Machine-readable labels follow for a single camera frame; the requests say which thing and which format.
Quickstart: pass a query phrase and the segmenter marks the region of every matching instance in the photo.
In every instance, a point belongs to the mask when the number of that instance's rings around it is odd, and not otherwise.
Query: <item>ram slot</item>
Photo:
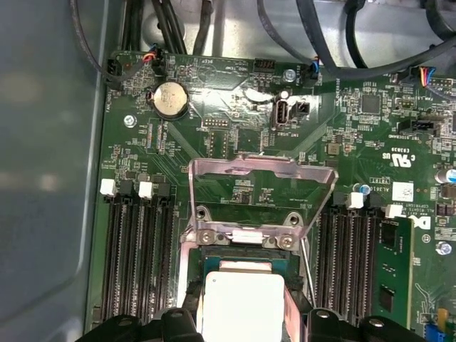
[[[337,209],[331,209],[329,212],[328,230],[329,234],[326,239],[327,257],[326,262],[326,280],[329,279],[329,286],[326,287],[325,293],[325,308],[333,309],[336,306],[334,301],[334,289],[338,286],[338,279],[336,278],[337,271],[337,254],[338,254],[338,231],[336,227],[340,224],[340,217]]]
[[[351,244],[351,274],[350,274],[350,294],[348,303],[348,322],[355,324],[358,320],[357,310],[358,304],[362,302],[362,296],[359,296],[360,289],[363,288],[363,283],[359,282],[359,274],[362,273],[363,265],[361,261],[362,246],[365,244],[361,232],[364,230],[363,218],[358,216],[360,212],[352,217],[352,244]]]
[[[136,274],[136,251],[138,250],[138,217],[140,213],[140,206],[136,202],[132,206],[128,207],[128,219],[127,219],[127,232],[128,244],[125,251],[124,261],[124,293],[123,293],[123,313],[133,314],[133,301],[134,290],[135,290],[135,274]]]
[[[339,239],[339,247],[342,249],[341,257],[338,260],[338,268],[341,270],[341,275],[338,278],[341,287],[341,295],[339,297],[338,312],[347,317],[348,297],[350,296],[350,274],[351,274],[351,259],[352,259],[352,244],[353,244],[353,212],[348,212],[343,216],[343,231]]]
[[[316,250],[316,306],[318,308],[324,307],[323,300],[324,294],[326,291],[326,286],[328,285],[325,278],[326,271],[326,239],[328,235],[328,214],[321,213],[319,220],[318,228],[318,241],[317,241],[317,250]]]
[[[149,323],[150,294],[152,289],[152,271],[154,264],[155,223],[157,216],[157,198],[141,208],[140,248],[138,257],[138,308],[137,316],[144,324]]]
[[[113,295],[115,291],[116,261],[118,259],[119,222],[122,206],[113,200],[109,204],[108,230],[106,232],[105,269],[103,272],[103,290],[101,303],[101,320],[113,315]]]
[[[381,218],[378,215],[374,215],[370,218],[370,229],[368,235],[368,283],[366,285],[366,313],[371,314],[372,312],[372,295],[373,285],[375,283],[375,248],[378,243],[380,235],[380,221]]]
[[[370,235],[371,235],[371,218],[369,216],[362,217],[362,227],[360,230],[360,244],[359,249],[359,272],[358,272],[358,305],[356,307],[355,315],[358,319],[363,318],[367,312],[367,288],[369,285],[369,259],[371,258],[371,251],[369,249]]]
[[[161,209],[160,218],[158,219],[158,248],[160,257],[157,274],[155,277],[155,295],[154,295],[154,313],[167,307],[171,251],[172,251],[172,230],[173,230],[173,212],[174,198],[161,199],[159,208]]]
[[[344,216],[340,213],[334,215],[337,218],[337,223],[332,226],[334,229],[334,279],[331,280],[332,285],[332,309],[339,312],[341,309],[341,297],[344,296],[345,288],[340,285],[341,277],[343,276],[343,268],[341,262],[343,262],[343,253],[345,251],[344,237],[346,233],[346,221]]]

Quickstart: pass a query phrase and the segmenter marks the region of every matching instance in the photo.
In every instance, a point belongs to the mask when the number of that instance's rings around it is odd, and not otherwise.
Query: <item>black dimm slot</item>
[[[172,228],[173,228],[173,212],[174,200],[162,199],[162,214],[160,220],[160,265],[158,267],[154,313],[164,309],[167,306],[168,284],[170,278],[171,267],[171,249],[172,249]]]
[[[155,245],[156,200],[154,198],[152,204],[144,206],[144,217],[142,221],[140,266],[138,266],[140,270],[138,280],[138,316],[144,324],[149,323],[150,320],[149,304]]]
[[[125,204],[122,221],[122,244],[120,247],[120,267],[119,267],[119,315],[128,314],[128,256],[132,249],[131,229],[132,229],[133,206]]]
[[[339,281],[343,276],[343,267],[341,267],[341,262],[343,258],[343,252],[346,248],[344,245],[343,237],[346,233],[346,222],[342,215],[338,215],[337,224],[333,226],[336,230],[336,238],[334,239],[335,246],[335,279],[333,281],[333,310],[339,312],[341,309],[341,296],[344,295],[345,289],[339,285]]]
[[[120,259],[120,244],[121,244],[121,223],[122,223],[122,216],[123,216],[123,205],[117,204],[116,205],[116,214],[115,220],[113,225],[113,245],[111,248],[113,249],[113,253],[111,254],[110,259],[110,274],[109,274],[109,292],[108,292],[108,315],[106,318],[111,318],[116,316],[116,292],[117,292],[117,284],[118,284],[118,267],[119,267],[119,259]]]
[[[113,271],[111,269],[111,260],[115,256],[115,251],[113,251],[114,237],[115,237],[115,220],[117,215],[119,215],[119,205],[111,202],[109,204],[109,214],[108,214],[108,230],[106,232],[106,248],[105,248],[105,269],[103,272],[103,290],[101,294],[102,304],[101,304],[101,320],[105,321],[108,319],[108,314],[110,312],[110,298],[112,296],[112,287],[113,284],[110,283],[110,274]]]
[[[367,287],[366,287],[366,311],[368,314],[372,312],[372,294],[373,294],[373,285],[375,283],[374,279],[374,269],[375,269],[375,246],[377,245],[380,230],[378,225],[380,224],[380,218],[374,216],[370,218],[370,229],[369,229],[369,258],[368,258],[368,275],[367,275]]]
[[[336,270],[337,270],[337,253],[338,253],[338,246],[337,246],[337,239],[338,239],[338,231],[336,229],[337,225],[339,224],[340,217],[338,216],[338,211],[336,209],[332,209],[330,213],[330,217],[328,220],[328,239],[326,240],[326,245],[328,247],[328,262],[326,262],[326,279],[329,279],[330,284],[326,288],[326,302],[324,307],[333,309],[336,303],[333,301],[333,293],[335,287],[338,286],[338,279],[336,278]]]
[[[362,301],[362,297],[359,296],[359,290],[363,288],[363,284],[358,282],[358,275],[361,273],[360,264],[361,260],[361,230],[362,218],[356,215],[353,217],[353,230],[352,230],[352,253],[351,253],[351,275],[350,275],[350,299],[348,304],[348,315],[349,323],[354,324],[357,319],[358,302]]]
[[[361,217],[361,226],[359,229],[359,271],[356,279],[358,285],[358,303],[354,314],[357,319],[361,319],[366,313],[366,286],[368,273],[368,235],[369,235],[369,217]]]
[[[317,275],[316,275],[316,305],[319,308],[324,307],[323,298],[326,291],[326,240],[328,234],[328,214],[321,214],[320,229],[318,230],[318,247],[317,247]]]
[[[339,301],[339,310],[338,312],[344,317],[347,317],[347,308],[348,308],[348,296],[350,294],[350,260],[351,260],[351,231],[352,231],[352,225],[353,225],[353,218],[352,218],[352,213],[348,212],[343,216],[343,222],[344,222],[344,227],[343,227],[343,235],[340,238],[340,245],[341,248],[343,249],[341,253],[341,258],[339,260],[338,267],[342,269],[341,277],[339,278],[341,280],[340,282],[340,287],[342,290],[342,294],[340,296],[340,301]]]
[[[135,273],[137,264],[135,262],[135,255],[136,251],[138,250],[138,216],[139,216],[139,205],[138,203],[133,203],[131,206],[131,216],[129,221],[129,247],[128,247],[128,254],[125,255],[125,265],[126,265],[126,272],[125,272],[125,313],[126,314],[133,314],[132,313],[132,306],[133,306],[133,295],[135,289]]]

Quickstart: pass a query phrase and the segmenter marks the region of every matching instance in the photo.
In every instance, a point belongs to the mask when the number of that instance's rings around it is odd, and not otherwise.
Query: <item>white label sticker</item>
[[[393,182],[393,201],[413,202],[413,183]]]

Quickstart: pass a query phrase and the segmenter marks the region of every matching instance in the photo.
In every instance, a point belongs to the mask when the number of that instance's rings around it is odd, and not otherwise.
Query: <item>internal usb port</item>
[[[276,102],[274,116],[277,125],[285,125],[288,122],[288,103],[285,100]]]

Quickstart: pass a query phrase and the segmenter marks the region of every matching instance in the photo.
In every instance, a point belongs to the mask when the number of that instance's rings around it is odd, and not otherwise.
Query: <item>wire bundle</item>
[[[420,81],[423,88],[430,91],[432,94],[443,98],[444,100],[454,103],[456,102],[456,96],[446,94],[442,90],[438,90],[431,84],[432,75],[434,75],[435,68],[428,68],[426,66],[420,67]]]
[[[435,72],[435,68],[420,67],[421,85],[425,88],[430,84],[430,79]]]

